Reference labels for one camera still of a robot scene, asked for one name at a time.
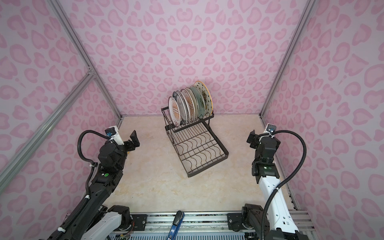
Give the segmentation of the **orange sunburst plate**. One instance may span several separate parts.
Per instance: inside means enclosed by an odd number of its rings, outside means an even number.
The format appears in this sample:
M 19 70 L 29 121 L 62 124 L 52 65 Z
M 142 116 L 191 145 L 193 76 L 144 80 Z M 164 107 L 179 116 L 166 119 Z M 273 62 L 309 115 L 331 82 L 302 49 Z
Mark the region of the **orange sunburst plate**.
M 189 92 L 186 89 L 182 89 L 181 93 L 182 93 L 183 97 L 185 98 L 185 101 L 186 101 L 186 103 L 188 105 L 189 115 L 190 115 L 190 123 L 192 123 L 192 122 L 195 121 L 195 106 L 194 106 L 194 103 L 192 101 L 191 95 L 189 94 Z
M 180 116 L 179 107 L 175 98 L 169 97 L 168 104 L 169 104 L 169 112 L 170 112 L 171 120 L 175 127 L 179 127 L 181 124 L 181 116 Z

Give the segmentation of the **light green flower plate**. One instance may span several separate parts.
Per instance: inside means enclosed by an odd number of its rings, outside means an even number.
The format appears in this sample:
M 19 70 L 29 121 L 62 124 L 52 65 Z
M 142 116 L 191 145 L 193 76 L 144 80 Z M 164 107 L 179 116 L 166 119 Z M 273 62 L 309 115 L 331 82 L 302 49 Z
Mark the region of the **light green flower plate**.
M 205 114 L 206 114 L 205 113 L 206 106 L 205 106 L 204 98 L 203 98 L 202 94 L 200 93 L 200 91 L 195 86 L 191 86 L 190 89 L 194 93 L 196 101 L 197 101 L 197 105 L 198 105 L 198 118 L 199 119 L 203 119 L 205 117 Z

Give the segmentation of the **cream floral plate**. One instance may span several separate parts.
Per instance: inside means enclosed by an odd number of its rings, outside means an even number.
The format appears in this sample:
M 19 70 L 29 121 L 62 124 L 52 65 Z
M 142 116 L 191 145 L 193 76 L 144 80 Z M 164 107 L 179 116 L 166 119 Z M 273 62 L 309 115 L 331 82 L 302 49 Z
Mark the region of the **cream floral plate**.
M 199 114 L 199 106 L 198 106 L 198 103 L 197 103 L 197 99 L 193 93 L 193 91 L 190 89 L 190 88 L 186 88 L 186 91 L 188 92 L 188 94 L 190 95 L 190 98 L 193 102 L 193 106 L 194 106 L 194 121 L 197 121 L 198 120 L 198 114 Z

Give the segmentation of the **star pattern cartoon plate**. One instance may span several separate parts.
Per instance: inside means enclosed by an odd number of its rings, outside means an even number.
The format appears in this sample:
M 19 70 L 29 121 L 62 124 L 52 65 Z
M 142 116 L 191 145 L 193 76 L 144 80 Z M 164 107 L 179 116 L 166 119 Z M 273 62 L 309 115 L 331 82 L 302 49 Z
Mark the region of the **star pattern cartoon plate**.
M 213 113 L 213 100 L 212 96 L 209 92 L 209 89 L 207 86 L 201 82 L 201 81 L 196 81 L 194 83 L 194 86 L 199 90 L 201 95 L 203 96 L 203 99 L 205 101 L 205 117 L 209 117 Z

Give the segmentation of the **white plate dark green rim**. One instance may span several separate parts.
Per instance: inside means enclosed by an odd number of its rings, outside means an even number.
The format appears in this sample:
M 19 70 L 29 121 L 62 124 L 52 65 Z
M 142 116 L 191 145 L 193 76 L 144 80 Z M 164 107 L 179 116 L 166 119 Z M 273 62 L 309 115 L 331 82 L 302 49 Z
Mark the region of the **white plate dark green rim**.
M 187 123 L 187 106 L 184 102 L 183 96 L 180 91 L 173 92 L 173 98 L 176 100 L 181 116 L 181 124 L 185 125 Z

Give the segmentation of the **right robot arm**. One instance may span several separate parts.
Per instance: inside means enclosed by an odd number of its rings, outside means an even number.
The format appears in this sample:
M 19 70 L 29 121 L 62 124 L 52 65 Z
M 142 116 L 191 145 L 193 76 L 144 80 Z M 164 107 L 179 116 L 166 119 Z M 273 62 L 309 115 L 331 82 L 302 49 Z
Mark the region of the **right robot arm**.
M 293 172 L 283 181 L 274 163 L 275 154 L 281 144 L 276 134 L 290 134 L 296 137 L 303 147 L 300 162 Z M 281 188 L 287 184 L 301 169 L 307 156 L 307 145 L 297 133 L 289 130 L 277 130 L 268 124 L 264 132 L 257 135 L 250 132 L 247 139 L 252 149 L 255 149 L 255 159 L 252 162 L 252 176 L 262 190 L 266 199 L 264 207 L 245 204 L 242 207 L 242 224 L 255 230 L 255 236 L 260 240 L 307 240 L 291 217 Z

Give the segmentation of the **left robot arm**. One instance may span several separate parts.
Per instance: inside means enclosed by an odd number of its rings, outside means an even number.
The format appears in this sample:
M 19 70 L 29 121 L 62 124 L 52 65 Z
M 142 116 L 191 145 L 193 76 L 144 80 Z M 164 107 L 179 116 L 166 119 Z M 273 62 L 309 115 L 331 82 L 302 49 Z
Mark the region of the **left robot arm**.
M 86 158 L 83 154 L 82 141 L 87 134 L 106 140 L 100 148 L 98 163 Z M 123 176 L 128 153 L 139 146 L 140 141 L 136 131 L 131 133 L 127 141 L 121 141 L 119 131 L 113 127 L 106 129 L 104 134 L 93 130 L 86 130 L 80 134 L 77 143 L 78 155 L 91 166 L 91 172 L 85 183 L 86 193 L 69 217 L 48 237 L 49 240 L 80 240 L 82 238 L 99 208 L 117 188 Z

